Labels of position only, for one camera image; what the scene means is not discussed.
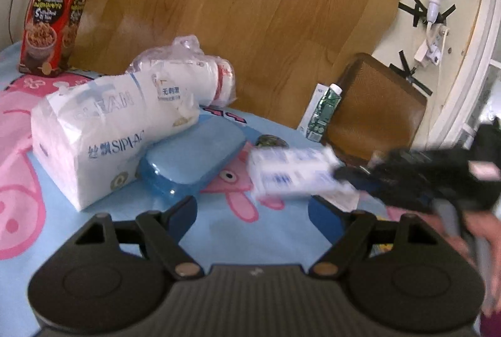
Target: plastic wrapped tissue bundle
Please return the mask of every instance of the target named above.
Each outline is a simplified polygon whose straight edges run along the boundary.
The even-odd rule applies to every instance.
[[[135,179],[150,143],[194,125],[188,90],[151,72],[61,87],[32,110],[33,153],[79,211]]]
[[[254,148],[247,171],[254,196],[309,196],[331,193],[342,184],[332,172],[342,166],[330,147],[320,149]]]
[[[187,88],[202,106],[224,107],[235,101],[235,72],[230,62],[206,56],[196,36],[176,37],[170,46],[148,49],[127,72],[152,70]]]

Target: cartoon rabbit print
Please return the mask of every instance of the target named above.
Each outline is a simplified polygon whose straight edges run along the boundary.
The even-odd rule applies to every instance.
[[[0,259],[26,251],[45,222],[45,206],[37,174],[28,159],[32,148],[31,110],[57,83],[87,81],[76,75],[58,80],[23,76],[0,92]]]
[[[253,188],[245,166],[251,149],[252,145],[247,142],[238,156],[202,190],[202,193],[224,193],[232,212],[248,223],[253,223],[259,218],[257,208],[245,194]],[[284,202],[278,197],[267,197],[257,201],[272,210],[283,210],[285,207]]]

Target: plastic bag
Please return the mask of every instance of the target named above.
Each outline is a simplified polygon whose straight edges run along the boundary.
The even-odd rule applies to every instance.
[[[196,36],[176,37],[170,46],[148,49],[127,68],[128,73],[151,70],[188,89],[202,106],[224,107],[235,101],[235,72],[230,62],[206,56]]]
[[[199,105],[150,71],[101,77],[32,110],[33,153],[77,210],[135,179],[149,144],[194,125]]]

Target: tissue pack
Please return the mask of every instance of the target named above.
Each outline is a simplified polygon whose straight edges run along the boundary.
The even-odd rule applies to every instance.
[[[32,110],[33,153],[79,211],[135,179],[146,147],[195,124],[193,95],[150,72],[101,77]]]

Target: hand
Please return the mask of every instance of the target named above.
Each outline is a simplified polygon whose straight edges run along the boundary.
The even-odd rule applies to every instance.
[[[464,239],[460,237],[448,237],[445,234],[442,222],[439,217],[419,214],[424,221],[433,227],[440,235],[442,235],[449,244],[470,263],[472,262],[468,245]],[[491,293],[497,299],[494,311],[499,313],[501,311],[501,296],[499,289],[501,285],[501,221],[497,219],[491,212],[464,212],[464,221],[468,230],[476,237],[483,237],[489,241],[492,251],[492,271],[493,277],[491,280]]]

